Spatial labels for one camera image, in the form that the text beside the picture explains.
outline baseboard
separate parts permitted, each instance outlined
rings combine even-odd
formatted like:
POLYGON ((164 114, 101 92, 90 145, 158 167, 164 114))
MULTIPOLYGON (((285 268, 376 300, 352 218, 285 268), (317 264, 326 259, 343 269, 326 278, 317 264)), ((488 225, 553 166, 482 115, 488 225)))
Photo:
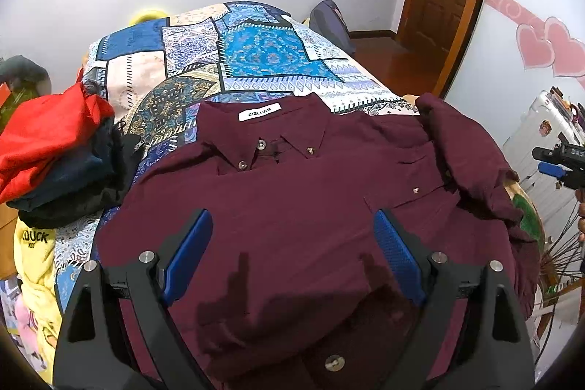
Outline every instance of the baseboard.
POLYGON ((355 30, 349 33, 349 38, 396 37, 391 30, 355 30))

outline white label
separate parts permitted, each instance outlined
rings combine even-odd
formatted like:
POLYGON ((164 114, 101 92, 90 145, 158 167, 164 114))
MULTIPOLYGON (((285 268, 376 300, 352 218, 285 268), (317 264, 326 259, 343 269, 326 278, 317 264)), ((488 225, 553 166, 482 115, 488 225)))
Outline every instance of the white label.
POLYGON ((240 121, 246 121, 252 118, 259 118, 260 116, 266 116, 267 114, 274 113, 281 109, 282 108, 278 103, 274 103, 273 105, 264 106, 264 108, 258 108, 257 110, 243 111, 239 114, 239 117, 240 121))

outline wooden floor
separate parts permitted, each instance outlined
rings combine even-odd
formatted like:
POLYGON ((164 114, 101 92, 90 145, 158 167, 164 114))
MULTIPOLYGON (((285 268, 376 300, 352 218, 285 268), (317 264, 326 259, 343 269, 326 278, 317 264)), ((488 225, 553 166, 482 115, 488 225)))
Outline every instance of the wooden floor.
POLYGON ((390 37, 353 39, 355 59, 394 93, 422 94, 432 91, 440 71, 420 55, 409 52, 390 37))

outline hand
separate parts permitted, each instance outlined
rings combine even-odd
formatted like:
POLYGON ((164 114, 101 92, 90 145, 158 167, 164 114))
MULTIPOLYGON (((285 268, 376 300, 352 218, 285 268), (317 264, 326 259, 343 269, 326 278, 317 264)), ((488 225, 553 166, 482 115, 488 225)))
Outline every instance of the hand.
POLYGON ((577 197, 577 200, 580 201, 578 213, 582 218, 579 219, 578 229, 579 241, 583 242, 585 241, 585 189, 576 190, 575 197, 577 197))

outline blue gripper pad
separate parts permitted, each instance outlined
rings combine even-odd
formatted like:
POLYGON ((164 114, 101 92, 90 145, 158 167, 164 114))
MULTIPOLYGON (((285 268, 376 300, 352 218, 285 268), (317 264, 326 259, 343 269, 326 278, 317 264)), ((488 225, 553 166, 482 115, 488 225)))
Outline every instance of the blue gripper pad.
POLYGON ((166 269, 162 300, 167 306, 181 299, 185 294, 210 242, 213 228, 211 213, 203 210, 166 269))
POLYGON ((565 171, 561 166, 549 164, 548 162, 539 162, 538 172, 556 177, 557 179, 561 179, 567 174, 567 171, 565 171))
POLYGON ((382 210, 374 215, 374 236, 390 265, 402 294, 417 306, 426 299, 422 289, 422 275, 413 255, 382 210))

